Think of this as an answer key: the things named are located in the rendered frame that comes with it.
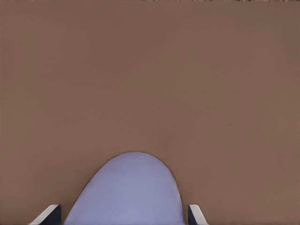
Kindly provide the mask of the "lavender rounded object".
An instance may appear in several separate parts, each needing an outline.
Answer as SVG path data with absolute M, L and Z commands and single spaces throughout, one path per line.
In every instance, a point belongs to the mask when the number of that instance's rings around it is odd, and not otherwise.
M 65 225 L 184 225 L 176 180 L 157 157 L 127 152 L 92 177 Z

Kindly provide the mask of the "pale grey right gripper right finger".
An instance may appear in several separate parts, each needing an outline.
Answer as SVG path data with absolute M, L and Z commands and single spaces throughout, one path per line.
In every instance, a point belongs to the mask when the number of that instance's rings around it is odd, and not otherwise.
M 204 214 L 197 204 L 188 205 L 188 225 L 208 225 Z

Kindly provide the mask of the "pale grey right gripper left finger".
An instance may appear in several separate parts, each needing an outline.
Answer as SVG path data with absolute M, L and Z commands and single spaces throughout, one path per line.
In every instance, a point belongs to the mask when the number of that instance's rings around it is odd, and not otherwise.
M 48 206 L 30 225 L 61 225 L 61 205 Z

